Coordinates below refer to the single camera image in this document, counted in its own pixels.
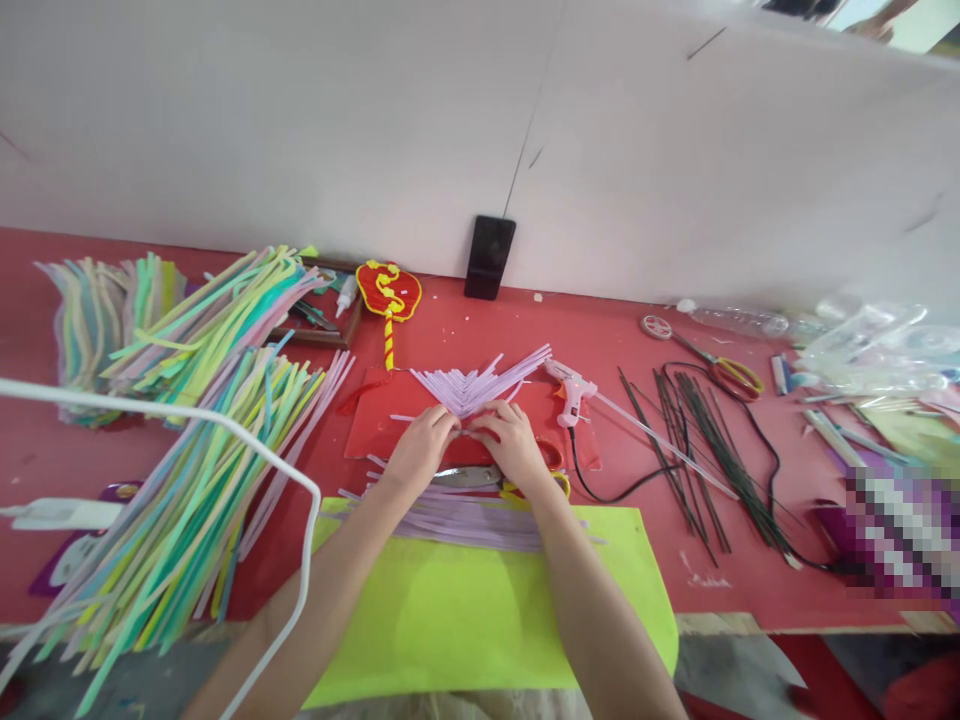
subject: red tassel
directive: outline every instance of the red tassel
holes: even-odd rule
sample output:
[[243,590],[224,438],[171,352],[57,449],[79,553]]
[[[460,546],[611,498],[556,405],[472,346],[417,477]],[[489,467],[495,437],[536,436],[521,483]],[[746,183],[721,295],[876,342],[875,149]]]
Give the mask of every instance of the red tassel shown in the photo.
[[381,385],[386,385],[390,382],[390,378],[393,377],[393,373],[387,375],[384,380],[377,380],[375,383],[367,383],[366,385],[361,385],[357,388],[356,392],[352,393],[346,400],[343,401],[343,404],[337,408],[337,415],[353,415],[357,411],[357,406],[360,404],[360,398],[366,395],[371,390],[375,390]]

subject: scissors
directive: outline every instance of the scissors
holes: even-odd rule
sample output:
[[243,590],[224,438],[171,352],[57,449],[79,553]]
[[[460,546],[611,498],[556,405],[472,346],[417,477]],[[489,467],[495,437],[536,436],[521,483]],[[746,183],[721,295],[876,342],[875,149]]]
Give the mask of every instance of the scissors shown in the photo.
[[[547,469],[554,477],[567,500],[570,499],[570,478],[560,469],[563,462],[563,455],[557,450],[557,447],[547,440],[537,438],[537,445],[541,450],[547,451]],[[450,470],[441,470],[433,476],[431,481],[437,485],[456,488],[473,488],[484,485],[496,485],[500,490],[500,497],[504,500],[510,500],[519,507],[527,508],[529,503],[520,497],[519,489],[516,485],[504,477],[503,471],[497,465],[468,465],[466,467],[451,468]]]
[[710,353],[705,353],[692,343],[684,340],[677,335],[673,328],[663,318],[656,315],[647,315],[640,321],[640,327],[647,335],[657,340],[669,340],[673,338],[694,355],[703,358],[710,367],[711,379],[723,390],[733,395],[743,402],[755,402],[760,399],[763,393],[763,382],[743,363],[738,363],[730,358],[716,357]]
[[676,333],[673,333],[673,339],[694,355],[703,358],[710,366],[710,377],[728,393],[744,402],[755,402],[760,399],[763,382],[746,365],[730,358],[716,357],[704,352]]

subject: wooden frame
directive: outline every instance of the wooden frame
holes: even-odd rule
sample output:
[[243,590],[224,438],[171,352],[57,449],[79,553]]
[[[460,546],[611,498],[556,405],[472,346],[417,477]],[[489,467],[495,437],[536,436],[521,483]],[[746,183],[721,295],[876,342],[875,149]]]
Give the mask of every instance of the wooden frame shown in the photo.
[[[327,260],[322,257],[301,258],[304,267],[320,267],[338,272],[355,273],[360,267],[358,263],[343,260]],[[313,345],[315,347],[330,347],[337,350],[349,350],[353,343],[353,338],[360,327],[360,316],[363,314],[364,304],[362,298],[353,301],[353,315],[347,322],[347,327],[343,333],[332,330],[312,330],[305,328],[296,328],[293,330],[291,342],[302,345]],[[290,331],[290,328],[276,327],[270,331],[268,340],[280,340]]]

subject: hand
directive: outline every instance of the hand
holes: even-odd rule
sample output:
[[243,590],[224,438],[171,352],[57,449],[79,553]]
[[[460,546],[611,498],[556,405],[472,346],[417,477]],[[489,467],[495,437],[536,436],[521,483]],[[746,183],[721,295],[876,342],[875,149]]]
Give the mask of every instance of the hand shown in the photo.
[[890,41],[893,40],[893,26],[883,18],[877,16],[854,23],[844,30],[844,32],[850,35],[859,35],[860,37],[877,40],[884,45],[889,45]]
[[443,405],[424,410],[403,433],[379,484],[410,489],[419,495],[437,474],[443,453],[459,430],[459,418]]
[[[481,409],[492,410],[495,415],[474,420],[470,425],[471,436],[486,446],[504,476],[530,500],[542,494],[544,488],[557,488],[533,435],[530,418],[520,406],[494,400]],[[480,430],[489,430],[493,435],[478,432]]]

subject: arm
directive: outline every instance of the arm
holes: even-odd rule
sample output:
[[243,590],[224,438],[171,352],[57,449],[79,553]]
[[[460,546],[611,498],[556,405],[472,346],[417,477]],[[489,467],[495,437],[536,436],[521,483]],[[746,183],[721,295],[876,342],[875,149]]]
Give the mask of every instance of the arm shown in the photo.
[[890,0],[876,15],[854,23],[844,32],[879,40],[882,43],[889,43],[893,39],[893,28],[890,27],[890,23],[916,5],[917,2],[918,0]]
[[605,718],[686,713],[647,631],[600,560],[550,472],[519,405],[491,403],[471,430],[530,501],[543,538],[560,639],[590,711]]
[[[313,556],[307,605],[240,705],[236,718],[291,718],[336,655],[360,591],[387,539],[429,484],[460,427],[443,407],[411,423],[383,478]],[[286,623],[297,601],[298,570],[230,647],[187,708],[186,720],[219,718]]]

